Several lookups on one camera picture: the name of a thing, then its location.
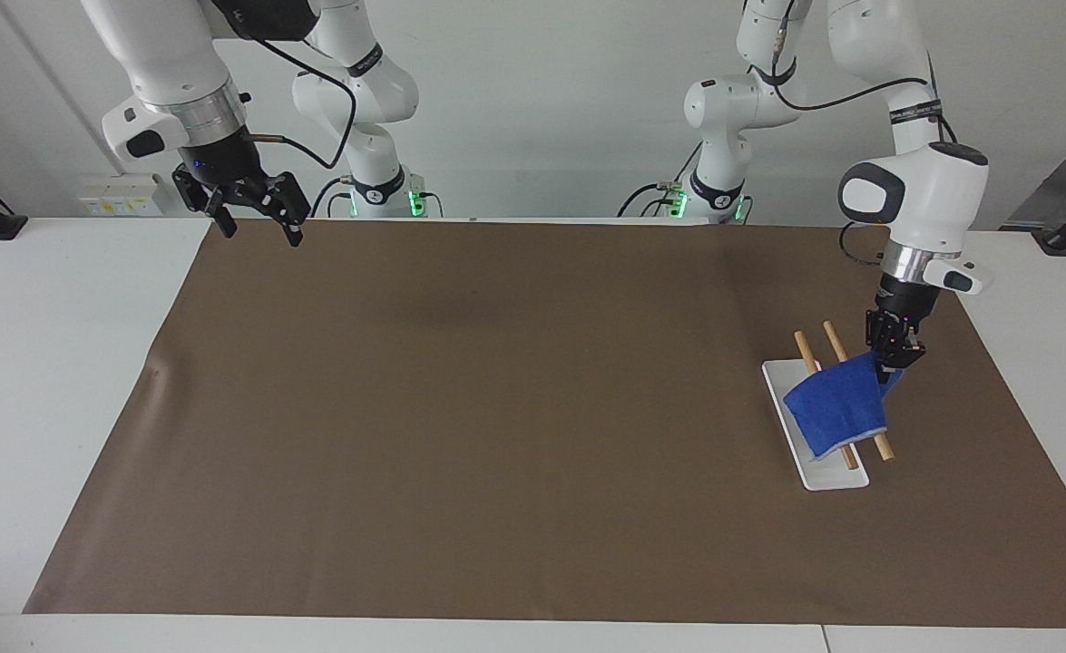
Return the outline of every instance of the white wall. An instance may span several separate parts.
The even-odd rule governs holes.
[[[744,69],[733,46],[737,0],[368,4],[379,40],[421,89],[417,116],[388,128],[450,214],[612,214],[631,190],[673,177],[697,142],[681,114],[690,83]],[[824,100],[860,83],[831,62],[825,3],[815,4],[800,75],[811,99]],[[917,5],[948,118],[991,158],[978,227],[996,227],[1066,157],[1066,3]],[[293,109],[291,66],[252,43],[217,49],[255,96],[255,131],[333,151]],[[0,192],[18,211],[68,215],[80,210],[80,174],[120,167],[167,177],[175,154],[118,165],[98,146],[100,116],[127,95],[77,0],[0,0]],[[892,149],[874,98],[749,137],[755,223],[840,223],[840,175]],[[329,177],[276,145],[263,157],[269,173],[295,170],[308,194]]]

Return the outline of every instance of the blue towel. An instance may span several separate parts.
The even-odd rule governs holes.
[[[810,375],[784,399],[807,439],[814,459],[852,442],[885,432],[884,397],[903,371],[881,386],[873,353]]]

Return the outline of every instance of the wooden dowel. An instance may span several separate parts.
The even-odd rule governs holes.
[[[835,324],[831,324],[830,320],[823,323],[823,330],[826,331],[826,337],[831,341],[831,348],[835,350],[836,358],[839,359],[840,363],[844,363],[847,360],[847,348],[843,347],[843,343],[839,340],[839,331],[835,330]],[[892,450],[892,443],[888,442],[888,434],[882,432],[875,436],[875,448],[881,451],[881,458],[884,460],[892,460],[894,458],[894,450]]]
[[[819,372],[819,366],[814,364],[814,353],[811,352],[811,344],[807,342],[807,334],[803,331],[795,331],[795,344],[798,345],[798,355],[803,356],[803,364],[807,366],[807,376]],[[856,451],[850,444],[843,446],[843,462],[847,463],[849,470],[859,470]]]

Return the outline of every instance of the blue object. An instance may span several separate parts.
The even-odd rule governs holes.
[[[787,393],[787,408],[794,414],[814,459],[849,443],[885,432],[888,418],[884,397],[903,371],[881,386],[872,352],[810,375]]]

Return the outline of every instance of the white table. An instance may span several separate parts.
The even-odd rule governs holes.
[[[206,227],[34,219],[0,243],[0,650],[1066,650],[1019,630],[20,616]],[[1066,260],[1027,235],[969,247],[1000,278],[965,306],[1066,480]]]

